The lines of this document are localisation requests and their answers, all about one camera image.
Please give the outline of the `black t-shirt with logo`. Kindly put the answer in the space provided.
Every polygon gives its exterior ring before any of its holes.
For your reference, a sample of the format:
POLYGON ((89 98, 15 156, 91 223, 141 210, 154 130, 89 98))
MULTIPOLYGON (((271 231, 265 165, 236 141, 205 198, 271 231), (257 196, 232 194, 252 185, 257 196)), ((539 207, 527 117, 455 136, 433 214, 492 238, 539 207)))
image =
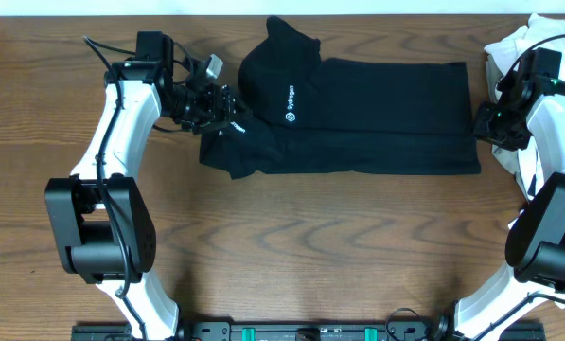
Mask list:
POLYGON ((251 115, 201 139, 200 162, 234 179, 356 171, 477 174, 464 63, 323 58, 320 42, 272 16, 242 61, 251 115))

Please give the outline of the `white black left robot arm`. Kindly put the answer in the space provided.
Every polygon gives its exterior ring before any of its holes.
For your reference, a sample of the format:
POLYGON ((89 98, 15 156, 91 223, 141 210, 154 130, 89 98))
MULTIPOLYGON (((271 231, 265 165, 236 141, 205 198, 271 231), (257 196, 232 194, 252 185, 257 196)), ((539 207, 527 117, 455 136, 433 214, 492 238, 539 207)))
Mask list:
POLYGON ((215 83, 222 62, 185 59, 188 79, 172 79, 173 62, 131 58, 109 65, 106 102, 94 136, 70 175, 48 181, 44 198, 62 268, 109 296, 124 325, 77 325, 74 340, 199 340, 153 268, 156 232, 137 185, 150 133, 161 117, 205 133, 243 109, 215 83))

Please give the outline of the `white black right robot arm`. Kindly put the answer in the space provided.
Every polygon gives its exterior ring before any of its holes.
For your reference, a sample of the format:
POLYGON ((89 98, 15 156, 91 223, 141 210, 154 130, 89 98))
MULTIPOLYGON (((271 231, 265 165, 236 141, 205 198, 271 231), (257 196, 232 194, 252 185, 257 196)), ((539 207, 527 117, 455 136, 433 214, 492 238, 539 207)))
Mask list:
POLYGON ((526 127, 537 147, 541 187, 512 224, 505 262, 455 303, 448 340, 499 340, 538 305, 565 308, 565 81, 533 81, 526 127))

